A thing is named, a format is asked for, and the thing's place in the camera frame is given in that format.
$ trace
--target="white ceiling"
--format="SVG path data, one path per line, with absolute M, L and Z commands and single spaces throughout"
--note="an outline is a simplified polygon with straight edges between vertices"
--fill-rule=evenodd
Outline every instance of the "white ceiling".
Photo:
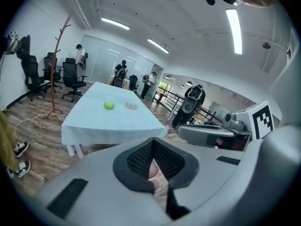
M 109 31 L 120 37 L 148 47 L 168 58 L 171 64 L 177 56 L 188 51 L 214 57 L 233 56 L 233 41 L 225 9 L 234 8 L 222 0 L 210 6 L 205 0 L 79 0 L 92 28 Z M 269 73 L 274 81 L 285 67 L 285 46 L 289 40 L 289 24 L 276 6 L 256 8 L 242 5 L 237 8 L 243 34 L 243 58 Z M 120 28 L 101 22 L 110 18 L 130 26 L 126 33 Z M 150 46 L 147 39 L 166 45 L 169 55 L 162 55 Z M 271 40 L 272 48 L 262 47 Z

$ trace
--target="black vent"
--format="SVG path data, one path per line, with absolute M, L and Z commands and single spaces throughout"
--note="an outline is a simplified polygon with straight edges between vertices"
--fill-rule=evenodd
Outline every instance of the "black vent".
M 132 153 L 127 158 L 127 165 L 134 173 L 148 179 L 152 160 L 152 142 L 150 142 L 141 149 Z
M 180 155 L 155 140 L 153 141 L 153 152 L 158 166 L 168 181 L 177 175 L 185 165 L 185 160 Z

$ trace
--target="white tablecloth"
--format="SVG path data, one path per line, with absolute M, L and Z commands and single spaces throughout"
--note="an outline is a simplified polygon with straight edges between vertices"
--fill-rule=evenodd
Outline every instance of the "white tablecloth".
M 113 101 L 115 108 L 104 109 L 105 101 Z M 126 102 L 139 108 L 129 109 Z M 165 127 L 134 92 L 98 82 L 83 95 L 62 124 L 63 145 L 112 145 L 166 134 Z

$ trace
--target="railing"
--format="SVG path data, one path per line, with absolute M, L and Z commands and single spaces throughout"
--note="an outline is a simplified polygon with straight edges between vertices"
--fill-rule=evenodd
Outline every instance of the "railing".
M 153 101 L 154 100 L 157 101 L 157 104 L 161 103 L 163 106 L 165 106 L 168 110 L 171 111 L 171 113 L 177 113 L 179 111 L 179 108 L 183 104 L 184 97 L 159 87 L 153 97 Z M 205 118 L 203 120 L 203 124 L 221 125 L 223 122 L 220 118 L 217 118 L 215 116 L 216 112 L 211 113 L 209 110 L 205 108 L 201 108 L 198 114 L 202 115 Z

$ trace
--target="frosted glass wall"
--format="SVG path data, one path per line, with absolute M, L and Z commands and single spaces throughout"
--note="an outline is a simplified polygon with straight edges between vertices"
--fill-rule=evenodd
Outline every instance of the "frosted glass wall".
M 138 77 L 138 94 L 141 94 L 144 83 L 142 77 L 150 74 L 154 63 L 127 48 L 105 40 L 84 36 L 81 45 L 89 54 L 86 71 L 87 81 L 101 82 L 107 84 L 110 76 L 114 76 L 115 67 L 121 64 L 122 60 L 127 62 L 127 79 L 131 75 Z

